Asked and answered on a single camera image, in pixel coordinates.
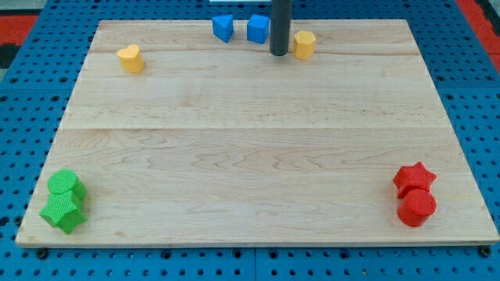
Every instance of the blue cube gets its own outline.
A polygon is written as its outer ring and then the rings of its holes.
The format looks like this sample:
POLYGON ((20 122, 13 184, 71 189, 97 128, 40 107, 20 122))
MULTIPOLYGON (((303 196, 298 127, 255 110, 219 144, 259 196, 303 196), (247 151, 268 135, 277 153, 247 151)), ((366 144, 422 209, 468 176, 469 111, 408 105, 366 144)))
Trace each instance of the blue cube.
POLYGON ((252 15, 247 24, 247 40, 264 44, 269 36, 269 18, 252 15))
POLYGON ((214 16, 212 18, 213 35, 224 42, 229 42, 233 35, 233 15, 214 16))

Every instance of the green block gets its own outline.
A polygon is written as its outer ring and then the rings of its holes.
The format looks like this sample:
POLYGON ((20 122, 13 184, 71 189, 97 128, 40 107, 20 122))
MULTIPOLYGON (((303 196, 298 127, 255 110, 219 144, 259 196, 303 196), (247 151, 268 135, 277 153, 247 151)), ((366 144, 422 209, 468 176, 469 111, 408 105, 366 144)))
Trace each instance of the green block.
POLYGON ((73 191, 68 191, 64 194, 50 194, 39 215, 51 226, 57 226, 64 233, 70 234, 75 226, 87 221, 81 208, 80 198, 73 191))
POLYGON ((80 182, 77 174, 69 169, 59 170, 48 179, 48 190, 52 194, 63 194, 73 191, 80 200, 85 199, 87 188, 80 182))

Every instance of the black cylinder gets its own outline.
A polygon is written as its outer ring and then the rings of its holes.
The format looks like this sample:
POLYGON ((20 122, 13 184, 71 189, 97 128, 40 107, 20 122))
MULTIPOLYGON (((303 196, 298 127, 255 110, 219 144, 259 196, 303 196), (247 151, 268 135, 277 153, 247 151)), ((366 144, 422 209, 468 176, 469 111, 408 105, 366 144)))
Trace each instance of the black cylinder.
POLYGON ((276 56, 282 56, 288 53, 292 1, 293 0, 273 0, 270 52, 276 56))

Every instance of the wooden cutting board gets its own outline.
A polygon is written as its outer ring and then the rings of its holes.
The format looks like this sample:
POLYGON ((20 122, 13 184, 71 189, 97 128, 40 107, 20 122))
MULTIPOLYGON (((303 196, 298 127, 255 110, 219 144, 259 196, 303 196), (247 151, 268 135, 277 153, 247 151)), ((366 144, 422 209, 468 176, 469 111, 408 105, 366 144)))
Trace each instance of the wooden cutting board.
POLYGON ((493 244, 495 225, 404 20, 296 20, 307 61, 273 57, 235 22, 102 21, 17 242, 23 247, 379 247, 493 244), (139 44, 141 74, 116 51, 139 44), (422 161, 436 213, 396 215, 392 178, 422 161), (73 169, 88 221, 43 208, 73 169))

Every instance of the yellow block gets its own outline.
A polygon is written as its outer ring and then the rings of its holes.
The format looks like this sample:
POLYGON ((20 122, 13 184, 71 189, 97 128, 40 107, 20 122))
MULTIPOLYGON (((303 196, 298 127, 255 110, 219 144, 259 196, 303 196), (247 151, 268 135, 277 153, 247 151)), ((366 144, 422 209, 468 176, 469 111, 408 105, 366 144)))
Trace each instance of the yellow block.
POLYGON ((308 59, 314 54, 316 37, 311 31, 300 30, 294 35, 293 53, 297 59, 308 59))
POLYGON ((119 50, 116 54, 118 55, 123 71, 139 73, 144 68, 141 49, 136 44, 129 45, 127 48, 119 50))

